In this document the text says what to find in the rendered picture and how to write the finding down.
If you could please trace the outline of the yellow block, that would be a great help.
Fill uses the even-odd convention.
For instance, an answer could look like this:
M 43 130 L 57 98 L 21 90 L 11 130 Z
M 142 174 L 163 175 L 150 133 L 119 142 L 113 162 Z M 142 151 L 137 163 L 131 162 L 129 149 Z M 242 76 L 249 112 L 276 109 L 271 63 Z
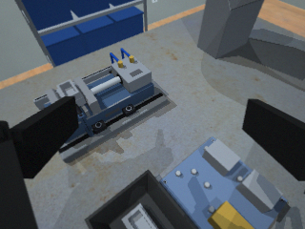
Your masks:
M 228 202 L 222 203 L 207 222 L 214 229 L 254 229 Z

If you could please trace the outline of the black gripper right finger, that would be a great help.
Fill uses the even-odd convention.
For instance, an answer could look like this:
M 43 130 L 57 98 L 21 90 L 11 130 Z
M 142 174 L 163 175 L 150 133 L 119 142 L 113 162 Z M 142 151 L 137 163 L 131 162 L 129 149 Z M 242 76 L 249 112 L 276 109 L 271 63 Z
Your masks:
M 305 181 L 305 122 L 248 99 L 242 130 L 298 181 Z

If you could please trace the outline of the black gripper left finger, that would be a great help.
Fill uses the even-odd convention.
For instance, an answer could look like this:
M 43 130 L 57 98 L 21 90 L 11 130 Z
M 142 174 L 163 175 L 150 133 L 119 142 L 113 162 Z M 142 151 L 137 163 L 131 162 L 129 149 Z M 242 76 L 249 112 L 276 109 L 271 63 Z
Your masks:
M 34 179 L 78 128 L 75 96 L 12 128 L 0 120 L 0 229 L 38 229 L 24 178 Z

